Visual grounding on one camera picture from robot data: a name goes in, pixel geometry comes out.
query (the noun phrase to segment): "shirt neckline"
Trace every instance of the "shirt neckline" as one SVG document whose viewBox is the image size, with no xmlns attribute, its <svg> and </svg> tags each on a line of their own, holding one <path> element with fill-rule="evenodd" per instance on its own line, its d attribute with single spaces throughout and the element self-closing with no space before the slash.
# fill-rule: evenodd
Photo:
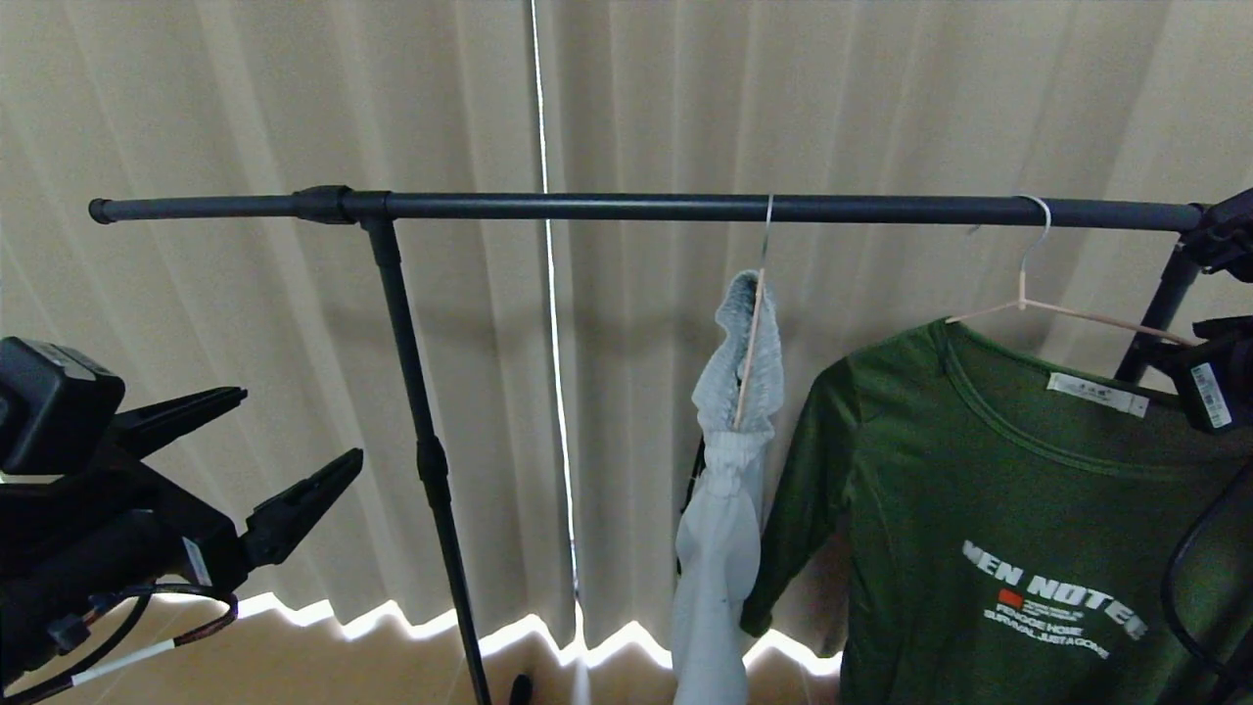
<svg viewBox="0 0 1253 705">
<path fill-rule="evenodd" d="M 1000 412 L 997 412 L 996 408 L 984 398 L 984 396 L 970 381 L 970 377 L 966 374 L 961 358 L 954 349 L 955 341 L 976 344 L 984 349 L 994 352 L 994 354 L 1006 359 L 1014 368 L 1020 371 L 1026 369 L 1031 372 L 1066 374 L 1114 389 L 1148 397 L 1154 403 L 1164 406 L 1178 413 L 1182 419 L 1183 413 L 1179 411 L 1179 399 L 1173 394 L 1167 394 L 1154 389 L 1145 389 L 1134 384 L 1103 378 L 1100 376 L 1088 374 L 1063 366 L 1055 366 L 1032 356 L 1022 354 L 1022 352 L 1011 349 L 989 337 L 985 337 L 960 321 L 950 323 L 946 318 L 940 318 L 932 322 L 930 327 L 931 337 L 936 343 L 936 352 L 940 362 L 947 373 L 949 379 L 952 382 L 954 388 L 957 391 L 959 397 L 961 397 L 966 406 L 970 407 L 971 412 L 974 412 L 975 416 L 977 416 L 994 432 L 1036 456 L 1071 468 L 1104 476 L 1157 481 L 1199 480 L 1199 477 L 1202 477 L 1198 476 L 1199 468 L 1230 462 L 1228 460 L 1222 460 L 1192 465 L 1129 463 L 1125 461 L 1076 453 L 1049 443 L 1029 431 L 1010 423 L 1009 419 L 1001 416 Z"/>
</svg>

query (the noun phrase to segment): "clothes hanger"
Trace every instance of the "clothes hanger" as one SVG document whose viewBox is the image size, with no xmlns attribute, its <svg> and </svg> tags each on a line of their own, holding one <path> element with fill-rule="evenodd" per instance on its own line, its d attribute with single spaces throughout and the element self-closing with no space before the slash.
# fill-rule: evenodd
<svg viewBox="0 0 1253 705">
<path fill-rule="evenodd" d="M 1036 238 L 1036 240 L 1032 242 L 1031 245 L 1026 248 L 1026 252 L 1022 253 L 1022 260 L 1019 264 L 1019 296 L 1017 296 L 1017 298 L 1015 298 L 1014 301 L 1009 301 L 1006 303 L 1001 303 L 1000 306 L 992 306 L 991 308 L 984 308 L 982 311 L 975 311 L 974 313 L 965 313 L 965 314 L 961 314 L 961 316 L 952 316 L 950 318 L 946 318 L 945 322 L 947 322 L 947 323 L 956 323 L 959 321 L 967 321 L 970 318 L 975 318 L 975 317 L 979 317 L 979 316 L 982 316 L 982 314 L 986 314 L 986 313 L 995 313 L 996 311 L 1004 311 L 1004 309 L 1011 308 L 1011 307 L 1016 307 L 1019 311 L 1025 311 L 1027 308 L 1042 308 L 1045 311 L 1053 311 L 1055 313 L 1061 313 L 1064 316 L 1071 316 L 1071 317 L 1075 317 L 1075 318 L 1084 318 L 1085 321 L 1095 321 L 1098 323 L 1105 323 L 1105 324 L 1114 326 L 1114 327 L 1120 327 L 1120 328 L 1124 328 L 1124 329 L 1131 329 L 1131 331 L 1143 332 L 1143 333 L 1146 333 L 1146 334 L 1155 334 L 1158 337 L 1163 337 L 1165 339 L 1169 339 L 1172 342 L 1178 342 L 1180 344 L 1187 344 L 1187 346 L 1195 344 L 1194 341 L 1188 339 L 1187 337 L 1182 337 L 1182 336 L 1178 336 L 1178 334 L 1175 334 L 1173 332 L 1168 332 L 1168 331 L 1164 331 L 1164 329 L 1158 329 L 1155 327 L 1141 326 L 1139 323 L 1131 323 L 1131 322 L 1128 322 L 1128 321 L 1120 321 L 1118 318 L 1111 318 L 1109 316 L 1103 316 L 1100 313 L 1086 313 L 1086 312 L 1083 312 L 1083 311 L 1075 311 L 1073 308 L 1066 308 L 1064 306 L 1056 306 L 1054 303 L 1045 303 L 1044 301 L 1035 301 L 1034 298 L 1027 298 L 1026 297 L 1026 262 L 1027 262 L 1027 258 L 1031 255 L 1031 252 L 1035 250 L 1036 247 L 1039 247 L 1040 244 L 1042 244 L 1044 239 L 1046 237 L 1049 237 L 1049 230 L 1053 228 L 1053 209 L 1049 208 L 1048 203 L 1045 203 L 1040 198 L 1036 198 L 1035 195 L 1027 195 L 1026 193 L 1020 193 L 1019 197 L 1020 198 L 1027 198 L 1027 199 L 1035 202 L 1037 205 L 1040 205 L 1041 209 L 1044 209 L 1044 232 L 1041 232 L 1040 237 Z"/>
<path fill-rule="evenodd" d="M 753 296 L 753 319 L 748 324 L 748 351 L 744 361 L 744 379 L 739 381 L 739 399 L 736 402 L 736 421 L 730 431 L 739 431 L 744 416 L 744 399 L 748 398 L 748 379 L 753 371 L 753 348 L 757 346 L 757 323 L 762 317 L 762 292 L 766 291 L 766 248 L 771 243 L 771 219 L 774 215 L 774 194 L 766 200 L 766 232 L 762 233 L 762 262 L 757 267 L 757 291 Z"/>
</svg>

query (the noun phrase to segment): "red square logo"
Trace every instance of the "red square logo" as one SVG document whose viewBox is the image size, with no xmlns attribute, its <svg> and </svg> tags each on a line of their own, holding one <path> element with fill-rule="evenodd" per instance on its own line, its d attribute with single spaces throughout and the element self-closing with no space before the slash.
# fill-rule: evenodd
<svg viewBox="0 0 1253 705">
<path fill-rule="evenodd" d="M 1019 595 L 1019 594 L 1016 594 L 1016 592 L 1014 592 L 1012 590 L 1005 590 L 1002 587 L 1001 589 L 1001 594 L 996 599 L 999 601 L 1001 601 L 1002 604 L 1009 605 L 1010 607 L 1014 607 L 1015 610 L 1021 610 L 1022 609 L 1022 596 Z"/>
</svg>

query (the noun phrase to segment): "robotic arm camera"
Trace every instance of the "robotic arm camera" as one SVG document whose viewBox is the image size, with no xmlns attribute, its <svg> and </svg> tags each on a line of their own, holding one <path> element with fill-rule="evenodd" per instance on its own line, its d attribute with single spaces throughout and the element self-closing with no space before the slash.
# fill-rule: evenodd
<svg viewBox="0 0 1253 705">
<path fill-rule="evenodd" d="M 231 605 L 228 619 L 172 647 L 216 632 L 234 617 L 233 592 L 248 574 L 282 563 L 361 473 L 362 452 L 348 451 L 259 505 L 237 536 L 226 515 L 143 460 L 247 392 L 224 387 L 119 414 L 124 393 L 118 376 L 78 349 L 0 339 L 0 470 L 56 476 L 0 485 L 0 687 L 80 646 L 90 624 L 127 597 L 140 597 L 130 626 L 152 594 L 216 597 Z M 157 584 L 164 576 L 187 582 Z M 103 655 L 0 702 L 66 690 Z"/>
</svg>

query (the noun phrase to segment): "green shirt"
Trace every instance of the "green shirt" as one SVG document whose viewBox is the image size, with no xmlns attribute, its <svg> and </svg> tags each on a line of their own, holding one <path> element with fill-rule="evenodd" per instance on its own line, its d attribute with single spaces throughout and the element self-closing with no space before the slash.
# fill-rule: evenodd
<svg viewBox="0 0 1253 705">
<path fill-rule="evenodd" d="M 960 323 L 906 331 L 814 382 L 741 624 L 766 631 L 847 515 L 842 704 L 1204 701 L 1215 679 L 1165 626 L 1159 584 L 1253 452 L 1247 431 L 1205 436 L 1172 396 Z M 1224 660 L 1253 626 L 1250 547 L 1245 487 L 1177 584 L 1184 624 Z"/>
</svg>

